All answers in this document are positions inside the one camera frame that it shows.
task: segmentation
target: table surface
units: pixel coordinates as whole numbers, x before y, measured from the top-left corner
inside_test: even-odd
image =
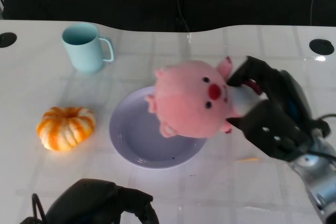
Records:
[[[153,195],[161,224],[320,223],[299,177],[252,146],[238,130],[208,140],[183,165],[150,170],[116,153],[108,123],[125,96],[154,83],[156,68],[189,59],[215,66],[225,56],[231,56],[235,68],[251,55],[289,71],[303,86],[314,116],[335,112],[336,52],[319,57],[308,45],[324,38],[336,46],[336,28],[233,26],[176,34],[97,25],[101,35],[113,41],[116,59],[88,76],[75,71],[62,45],[61,33],[70,24],[1,20],[1,32],[18,36],[15,44],[0,49],[2,223],[20,223],[31,216],[33,192],[46,210],[81,178],[109,180]],[[72,105],[95,112],[96,132],[68,153],[44,149],[36,134],[41,116],[52,106]],[[336,144],[334,136],[329,141]],[[238,162],[250,157],[260,160]],[[123,214],[121,223],[140,222]]]

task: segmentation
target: light blue mug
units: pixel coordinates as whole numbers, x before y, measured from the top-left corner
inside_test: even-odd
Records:
[[[113,61],[112,42],[99,36],[98,28],[90,23],[78,23],[64,30],[62,39],[72,65],[80,72],[97,73],[104,61]],[[101,40],[107,42],[111,59],[103,59]]]

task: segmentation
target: plush pig nose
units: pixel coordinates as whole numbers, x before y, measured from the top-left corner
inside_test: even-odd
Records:
[[[217,84],[211,84],[208,89],[208,92],[209,92],[209,97],[212,100],[217,100],[222,94],[221,89]]]

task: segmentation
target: orange pumpkin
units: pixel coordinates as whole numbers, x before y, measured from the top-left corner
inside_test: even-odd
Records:
[[[96,119],[86,108],[53,107],[43,115],[37,134],[45,148],[68,151],[87,139],[95,130]]]

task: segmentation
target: plate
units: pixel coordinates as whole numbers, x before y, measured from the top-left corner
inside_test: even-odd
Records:
[[[110,137],[117,152],[129,162],[146,168],[162,169],[180,165],[195,156],[205,138],[175,136],[165,138],[155,114],[148,112],[145,97],[154,92],[147,87],[127,96],[115,109],[110,121]]]

